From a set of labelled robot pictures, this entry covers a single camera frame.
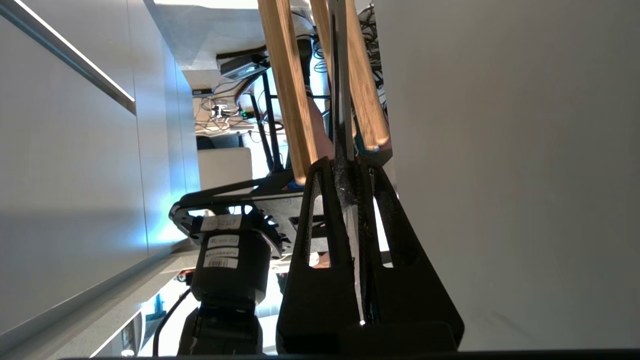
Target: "label sticker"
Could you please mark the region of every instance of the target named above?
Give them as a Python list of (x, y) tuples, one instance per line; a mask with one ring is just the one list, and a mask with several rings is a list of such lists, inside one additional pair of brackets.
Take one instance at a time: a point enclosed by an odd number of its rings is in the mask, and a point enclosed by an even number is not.
[(227, 234), (211, 236), (209, 238), (209, 243), (207, 244), (207, 249), (220, 246), (238, 246), (239, 242), (240, 235)]
[(213, 256), (214, 258), (237, 258), (240, 250), (237, 247), (219, 247), (217, 249), (207, 250), (205, 259)]
[(210, 230), (237, 230), (240, 229), (242, 215), (217, 215), (215, 217), (205, 217), (202, 220), (201, 231)]
[(214, 258), (213, 256), (204, 259), (204, 267), (206, 268), (238, 268), (238, 259), (231, 258)]

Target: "white cabinet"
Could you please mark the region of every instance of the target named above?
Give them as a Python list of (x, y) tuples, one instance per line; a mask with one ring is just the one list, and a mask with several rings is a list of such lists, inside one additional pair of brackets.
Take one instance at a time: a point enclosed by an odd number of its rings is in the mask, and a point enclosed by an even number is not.
[(129, 0), (129, 20), (142, 187), (152, 256), (185, 238), (168, 218), (169, 209), (185, 192), (184, 160), (177, 156), (182, 147), (182, 128), (175, 61), (143, 0)]
[(145, 259), (147, 237), (136, 117), (4, 17), (0, 33), (2, 334)]
[(127, 0), (24, 0), (24, 3), (135, 97)]

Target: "black cable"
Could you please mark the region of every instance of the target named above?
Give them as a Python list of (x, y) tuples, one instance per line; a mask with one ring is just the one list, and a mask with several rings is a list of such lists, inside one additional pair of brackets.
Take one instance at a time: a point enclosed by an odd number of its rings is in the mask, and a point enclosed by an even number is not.
[(238, 92), (236, 92), (236, 98), (235, 98), (235, 103), (238, 103), (238, 100), (240, 100), (240, 96), (242, 94), (244, 94), (244, 92), (246, 91), (246, 89), (253, 85), (253, 83), (258, 80), (259, 77), (262, 76), (263, 73), (267, 72), (267, 69), (264, 69), (263, 71), (257, 72), (251, 76), (248, 76), (246, 78), (246, 81), (243, 83), (243, 85), (240, 87), (240, 90), (238, 90)]
[(264, 89), (262, 89), (262, 92), (260, 93), (260, 95), (258, 95), (257, 100), (255, 101), (255, 103), (260, 106), (260, 98), (264, 95)]
[(244, 56), (244, 55), (263, 53), (266, 50), (267, 50), (267, 45), (263, 45), (260, 47), (256, 47), (255, 49), (234, 51), (233, 53), (217, 54), (216, 60), (231, 59), (231, 58), (237, 58), (239, 56)]
[(292, 13), (293, 15), (296, 15), (296, 16), (301, 17), (302, 19), (305, 19), (309, 24), (311, 24), (311, 22), (309, 21), (309, 19), (307, 19), (307, 17), (306, 17), (306, 16), (304, 16), (304, 15), (302, 15), (301, 13), (297, 13), (297, 12), (294, 12), (294, 11), (292, 11), (291, 13)]
[[(378, 42), (378, 28), (376, 26), (376, 20), (373, 19), (375, 15), (374, 7), (369, 6), (362, 10), (358, 14), (358, 18), (360, 19), (360, 31), (362, 33), (362, 38), (364, 40), (365, 49), (367, 51), (367, 55), (369, 58), (369, 64), (371, 65), (371, 70), (374, 72), (382, 73), (382, 66), (380, 60), (380, 45)], [(317, 40), (317, 35), (312, 35), (313, 40)], [(314, 65), (314, 71), (318, 73), (325, 73), (326, 62), (324, 61), (324, 54), (322, 52), (322, 48), (318, 41), (314, 41), (313, 43), (314, 57), (320, 61), (319, 63)], [(383, 80), (381, 76), (377, 76), (376, 86), (380, 89), (383, 86)]]
[[(212, 100), (215, 100), (215, 99), (223, 99), (223, 98), (226, 98), (226, 97), (234, 97), (235, 95), (227, 95), (227, 96), (218, 96), (218, 95), (220, 95), (220, 94), (225, 94), (225, 93), (227, 93), (227, 92), (230, 92), (230, 91), (235, 90), (235, 89), (236, 89), (236, 88), (238, 88), (241, 84), (243, 84), (243, 80), (244, 80), (244, 79), (242, 79), (242, 80), (226, 81), (226, 82), (224, 82), (224, 83), (222, 83), (222, 84), (219, 84), (219, 85), (218, 85), (218, 86), (216, 86), (216, 88), (213, 90), (213, 94), (211, 94), (211, 95), (210, 95), (210, 96), (208, 96), (208, 97), (205, 97), (204, 99), (211, 98)], [(229, 89), (226, 89), (226, 90), (224, 90), (224, 91), (221, 91), (221, 92), (216, 92), (216, 90), (217, 90), (217, 89), (219, 89), (222, 85), (232, 84), (232, 83), (235, 83), (236, 81), (237, 81), (238, 83), (237, 83), (237, 84), (235, 84), (233, 87), (231, 87), (231, 88), (229, 88)]]
[(276, 128), (276, 132), (284, 129), (284, 124), (279, 121), (274, 121), (275, 124), (280, 125), (280, 127)]
[[(264, 158), (267, 161), (267, 168), (269, 171), (273, 170), (273, 157), (271, 156), (271, 150), (269, 149), (269, 144), (267, 144), (267, 134), (264, 133), (264, 121), (259, 120), (260, 108), (258, 107), (258, 102), (255, 100), (255, 96), (253, 94), (249, 95), (251, 97), (251, 106), (253, 106), (253, 114), (255, 115), (255, 123), (258, 125), (258, 132), (260, 133), (260, 141), (262, 142), (262, 151), (264, 151)], [(251, 137), (251, 130), (249, 130), (249, 138), (251, 141), (256, 142)]]
[(178, 298), (178, 301), (175, 302), (171, 309), (169, 309), (169, 312), (166, 314), (166, 316), (160, 321), (160, 324), (158, 324), (158, 328), (156, 329), (156, 333), (154, 334), (153, 357), (158, 357), (158, 341), (160, 341), (160, 332), (162, 331), (162, 328), (166, 324), (167, 320), (169, 320), (169, 317), (173, 314), (173, 312), (178, 308), (178, 306), (180, 306), (180, 303), (184, 299), (186, 299), (186, 297), (190, 293), (191, 288), (188, 288), (184, 293), (182, 293), (182, 295), (180, 295), (180, 297)]

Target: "wooden drumstick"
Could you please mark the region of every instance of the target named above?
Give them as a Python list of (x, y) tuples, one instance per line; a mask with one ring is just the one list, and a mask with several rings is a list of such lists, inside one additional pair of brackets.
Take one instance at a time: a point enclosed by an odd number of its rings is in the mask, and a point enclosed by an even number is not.
[[(320, 43), (323, 47), (327, 70), (330, 68), (330, 36), (329, 15), (326, 0), (311, 0), (311, 9), (314, 13)], [(353, 0), (346, 0), (347, 17), (347, 45), (349, 51), (349, 87), (353, 107), (358, 115), (360, 132), (365, 148), (371, 150), (383, 145), (389, 139), (389, 131), (385, 122), (384, 113), (378, 99), (378, 91), (371, 74), (371, 64), (365, 50), (364, 39), (360, 30), (360, 21), (356, 13)]]
[[(311, 12), (314, 14), (316, 28), (320, 38), (320, 46), (322, 46), (324, 62), (326, 63), (326, 73), (329, 79), (333, 76), (333, 64), (331, 63), (332, 47), (329, 29), (329, 11), (326, 7), (326, 0), (310, 0)], [(351, 135), (356, 136), (358, 129), (356, 123), (351, 117)]]
[(304, 184), (309, 166), (317, 160), (317, 152), (291, 6), (289, 0), (258, 0), (258, 10), (278, 90), (293, 174), (298, 184)]

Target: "white wall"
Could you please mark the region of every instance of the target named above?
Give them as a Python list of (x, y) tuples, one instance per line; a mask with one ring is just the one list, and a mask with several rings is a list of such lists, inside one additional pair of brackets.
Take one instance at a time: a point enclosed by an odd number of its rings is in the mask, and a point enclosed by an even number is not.
[(462, 349), (640, 346), (639, 13), (376, 0), (399, 196)]
[(190, 89), (143, 1), (25, 2), (137, 115), (0, 17), (0, 356), (184, 239), (167, 214), (200, 182)]

